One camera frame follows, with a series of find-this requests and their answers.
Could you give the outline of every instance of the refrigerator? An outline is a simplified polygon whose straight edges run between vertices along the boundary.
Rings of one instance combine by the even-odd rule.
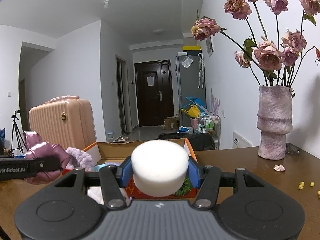
[[[192,56],[193,62],[188,68],[185,68],[184,65],[181,64],[181,61],[184,58],[186,58],[186,56],[176,56],[180,126],[191,127],[190,118],[181,111],[181,108],[190,102],[189,100],[185,99],[185,97],[200,98],[207,107],[205,94],[205,79],[203,88],[202,80],[200,88],[198,88],[200,56]]]

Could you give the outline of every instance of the tiled floor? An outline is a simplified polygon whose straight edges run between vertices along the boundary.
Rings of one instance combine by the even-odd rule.
[[[157,139],[160,133],[170,133],[175,130],[164,130],[162,126],[135,127],[128,135],[129,141],[150,141]]]

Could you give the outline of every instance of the white sponge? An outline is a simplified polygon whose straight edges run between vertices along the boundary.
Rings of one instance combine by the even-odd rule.
[[[174,194],[182,186],[189,156],[174,142],[153,140],[136,147],[131,162],[137,188],[146,195],[164,197]]]

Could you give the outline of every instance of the door handle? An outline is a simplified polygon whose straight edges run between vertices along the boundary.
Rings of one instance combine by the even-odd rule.
[[[162,91],[159,91],[159,94],[157,96],[160,96],[160,101],[162,101]]]

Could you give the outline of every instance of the pink ceramic vase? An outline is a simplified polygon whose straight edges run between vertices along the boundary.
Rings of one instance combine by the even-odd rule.
[[[285,86],[260,86],[259,90],[258,154],[265,159],[281,160],[285,156],[286,135],[292,131],[291,91]]]

